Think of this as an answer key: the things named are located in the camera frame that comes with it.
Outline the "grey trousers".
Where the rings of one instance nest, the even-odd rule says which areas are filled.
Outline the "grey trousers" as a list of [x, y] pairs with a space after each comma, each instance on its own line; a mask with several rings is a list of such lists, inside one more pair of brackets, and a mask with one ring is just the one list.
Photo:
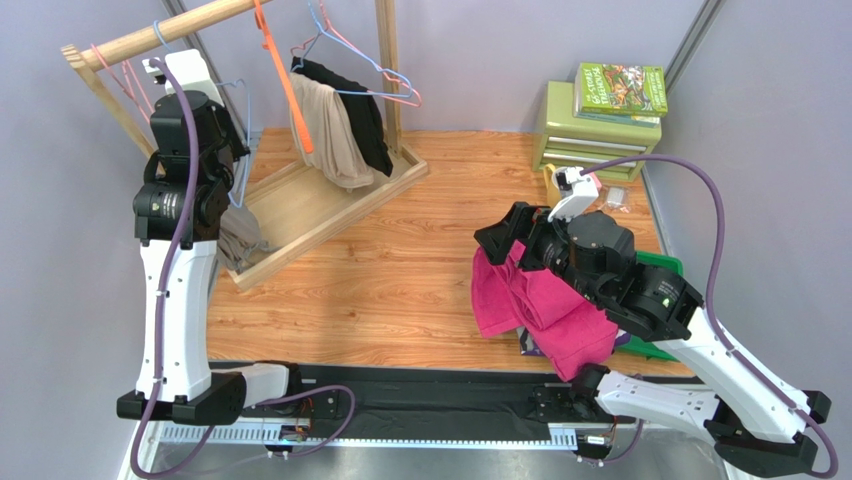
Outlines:
[[255, 215], [246, 207], [230, 204], [221, 217], [217, 241], [217, 259], [230, 271], [238, 274], [252, 268], [255, 253], [276, 250], [262, 235]]

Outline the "wooden clothes rack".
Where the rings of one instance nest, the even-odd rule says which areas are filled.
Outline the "wooden clothes rack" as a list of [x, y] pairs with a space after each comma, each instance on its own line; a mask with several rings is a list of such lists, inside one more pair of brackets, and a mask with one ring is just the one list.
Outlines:
[[[155, 148], [131, 114], [108, 90], [99, 71], [143, 55], [159, 46], [255, 10], [256, 1], [213, 1], [163, 21], [158, 28], [146, 26], [94, 48], [79, 50], [67, 45], [61, 52], [70, 67], [101, 101], [130, 140], [149, 158]], [[248, 189], [246, 203], [256, 215], [262, 233], [277, 250], [242, 273], [230, 274], [246, 291], [270, 278], [302, 255], [330, 240], [382, 205], [423, 180], [429, 167], [405, 141], [399, 128], [399, 108], [386, 103], [386, 140], [394, 163], [387, 180], [352, 193], [333, 185], [320, 171], [293, 162]]]

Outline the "yellow mug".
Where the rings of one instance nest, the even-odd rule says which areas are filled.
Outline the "yellow mug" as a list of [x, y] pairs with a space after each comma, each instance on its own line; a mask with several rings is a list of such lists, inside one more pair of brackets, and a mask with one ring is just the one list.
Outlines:
[[547, 204], [555, 207], [563, 198], [560, 181], [565, 180], [564, 169], [553, 164], [545, 164], [542, 168], [545, 183]]

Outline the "black trousers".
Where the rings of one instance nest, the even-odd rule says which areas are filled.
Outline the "black trousers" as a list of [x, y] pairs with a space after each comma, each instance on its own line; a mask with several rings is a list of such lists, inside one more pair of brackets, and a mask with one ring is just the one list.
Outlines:
[[292, 67], [295, 73], [336, 91], [346, 109], [354, 140], [366, 165], [390, 177], [393, 162], [384, 138], [382, 116], [375, 99], [366, 95], [367, 88], [304, 57], [294, 56]]

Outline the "green plastic tray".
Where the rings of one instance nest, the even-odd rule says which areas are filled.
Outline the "green plastic tray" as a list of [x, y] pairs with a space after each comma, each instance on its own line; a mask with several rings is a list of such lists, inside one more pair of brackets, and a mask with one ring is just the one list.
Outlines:
[[[682, 262], [675, 257], [638, 251], [637, 259], [647, 265], [663, 267], [679, 275], [683, 274]], [[645, 342], [623, 330], [620, 330], [616, 336], [615, 350], [640, 355], [646, 359], [677, 362], [675, 357], [659, 349], [654, 344]]]

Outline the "light blue wire hanger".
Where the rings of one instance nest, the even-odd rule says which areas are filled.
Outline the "light blue wire hanger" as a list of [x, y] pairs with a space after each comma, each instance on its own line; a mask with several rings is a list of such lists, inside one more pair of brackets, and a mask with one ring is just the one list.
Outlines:
[[[255, 159], [255, 155], [251, 152], [250, 147], [252, 146], [251, 142], [251, 120], [252, 120], [252, 98], [251, 98], [251, 90], [248, 84], [242, 79], [238, 78], [232, 81], [225, 81], [222, 79], [215, 67], [215, 64], [212, 62], [212, 59], [208, 55], [208, 51], [203, 45], [203, 42], [198, 38], [196, 33], [190, 33], [189, 40], [185, 40], [187, 45], [186, 49], [176, 50], [170, 46], [170, 42], [164, 38], [164, 35], [160, 29], [159, 21], [155, 20], [152, 23], [152, 29], [157, 37], [159, 43], [166, 49], [167, 53], [174, 53], [178, 51], [183, 51], [187, 49], [197, 49], [202, 58], [207, 62], [210, 74], [212, 79], [216, 83], [221, 97], [225, 102], [225, 106], [221, 106], [221, 110], [223, 113], [228, 113], [231, 118], [231, 123], [233, 125], [233, 129], [237, 132], [237, 135], [240, 138], [240, 145], [243, 147], [244, 154], [238, 156], [237, 154], [233, 155], [233, 162], [235, 166], [234, 169], [234, 184], [230, 188], [228, 193], [228, 198], [230, 204], [233, 204], [237, 207], [245, 206], [245, 190], [247, 187], [247, 182], [249, 178], [249, 174], [253, 167], [253, 160]], [[233, 100], [230, 94], [226, 91], [227, 87], [238, 88], [242, 87], [246, 93], [246, 115], [240, 115], [236, 110], [236, 105], [233, 103]]]

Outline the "small clear plastic bag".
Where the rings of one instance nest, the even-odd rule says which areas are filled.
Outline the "small clear plastic bag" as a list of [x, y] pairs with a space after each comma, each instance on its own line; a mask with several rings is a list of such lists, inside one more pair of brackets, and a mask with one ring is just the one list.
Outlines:
[[599, 210], [629, 213], [629, 190], [620, 186], [603, 186], [600, 190]]

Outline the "orange plastic hanger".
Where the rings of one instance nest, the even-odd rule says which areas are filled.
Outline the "orange plastic hanger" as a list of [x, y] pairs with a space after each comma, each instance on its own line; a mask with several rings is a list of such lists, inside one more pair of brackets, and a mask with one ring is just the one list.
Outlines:
[[314, 152], [314, 143], [310, 136], [310, 132], [305, 122], [301, 107], [298, 104], [298, 100], [296, 98], [295, 91], [293, 89], [293, 85], [289, 77], [289, 70], [282, 60], [274, 37], [267, 24], [263, 10], [263, 4], [264, 1], [253, 1], [256, 26], [263, 36], [261, 46], [264, 50], [269, 52], [275, 70], [279, 77], [281, 86], [284, 90], [285, 96], [289, 104], [289, 112], [292, 115], [291, 126], [295, 128], [297, 137], [300, 140], [304, 151], [310, 154]]

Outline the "pink small box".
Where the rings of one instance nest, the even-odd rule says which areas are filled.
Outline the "pink small box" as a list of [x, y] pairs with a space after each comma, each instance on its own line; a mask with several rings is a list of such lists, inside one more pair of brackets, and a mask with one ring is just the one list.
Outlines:
[[596, 173], [594, 173], [594, 172], [593, 172], [593, 173], [588, 174], [588, 175], [589, 175], [589, 176], [590, 176], [590, 178], [594, 181], [594, 184], [596, 185], [596, 188], [597, 188], [598, 190], [600, 190], [600, 189], [602, 188], [602, 183], [601, 183], [600, 179], [598, 178], [598, 176], [596, 175]]

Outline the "pink trousers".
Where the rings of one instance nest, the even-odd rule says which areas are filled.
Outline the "pink trousers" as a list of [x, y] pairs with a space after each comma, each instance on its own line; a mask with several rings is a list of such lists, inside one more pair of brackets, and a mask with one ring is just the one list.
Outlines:
[[471, 305], [482, 337], [524, 327], [564, 381], [587, 364], [610, 358], [618, 327], [603, 311], [548, 270], [516, 265], [525, 246], [517, 242], [501, 265], [479, 247], [472, 260]]

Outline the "green drawer cabinet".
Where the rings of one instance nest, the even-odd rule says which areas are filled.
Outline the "green drawer cabinet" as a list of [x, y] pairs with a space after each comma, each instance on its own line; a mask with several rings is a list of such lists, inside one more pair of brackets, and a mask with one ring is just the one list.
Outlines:
[[593, 166], [622, 157], [647, 154], [662, 138], [662, 126], [638, 126], [574, 115], [570, 82], [547, 83], [533, 135], [531, 169]]

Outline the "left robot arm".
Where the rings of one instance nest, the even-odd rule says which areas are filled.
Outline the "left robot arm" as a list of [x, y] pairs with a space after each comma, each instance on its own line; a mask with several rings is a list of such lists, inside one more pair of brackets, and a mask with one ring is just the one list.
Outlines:
[[150, 118], [157, 143], [133, 200], [135, 236], [146, 277], [145, 347], [133, 390], [116, 401], [124, 419], [147, 406], [154, 421], [225, 426], [244, 409], [286, 395], [294, 366], [256, 362], [214, 370], [206, 319], [221, 217], [233, 164], [248, 154], [227, 110], [201, 91], [186, 94], [195, 129], [175, 93]]

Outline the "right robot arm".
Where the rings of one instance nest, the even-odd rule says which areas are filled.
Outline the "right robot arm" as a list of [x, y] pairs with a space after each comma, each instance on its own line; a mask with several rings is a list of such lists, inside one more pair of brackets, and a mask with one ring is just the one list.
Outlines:
[[633, 233], [601, 211], [570, 220], [515, 203], [501, 221], [476, 231], [489, 263], [514, 246], [525, 271], [548, 270], [606, 318], [677, 358], [702, 381], [699, 390], [633, 378], [602, 365], [584, 367], [572, 389], [611, 416], [628, 416], [711, 445], [750, 475], [813, 474], [828, 445], [820, 428], [831, 402], [788, 385], [741, 344], [715, 331], [701, 294], [669, 269], [639, 261]]

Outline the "purple camouflage trousers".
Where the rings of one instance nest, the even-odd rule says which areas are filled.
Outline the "purple camouflage trousers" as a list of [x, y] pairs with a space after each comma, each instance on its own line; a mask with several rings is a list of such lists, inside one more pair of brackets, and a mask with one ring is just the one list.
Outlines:
[[[528, 332], [525, 327], [518, 327], [515, 329], [517, 334], [519, 345], [520, 345], [520, 353], [525, 356], [539, 356], [544, 357], [544, 352], [540, 349], [538, 344], [533, 339], [532, 335]], [[627, 345], [632, 340], [632, 336], [623, 331], [619, 330], [616, 335], [614, 348], [617, 349], [619, 347]]]

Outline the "beige trousers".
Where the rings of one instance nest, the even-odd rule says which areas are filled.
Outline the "beige trousers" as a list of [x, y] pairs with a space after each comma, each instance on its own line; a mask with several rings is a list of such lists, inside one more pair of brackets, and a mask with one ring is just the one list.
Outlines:
[[373, 170], [363, 159], [337, 91], [299, 73], [289, 78], [313, 145], [308, 153], [298, 134], [293, 134], [304, 163], [348, 191], [371, 186]]

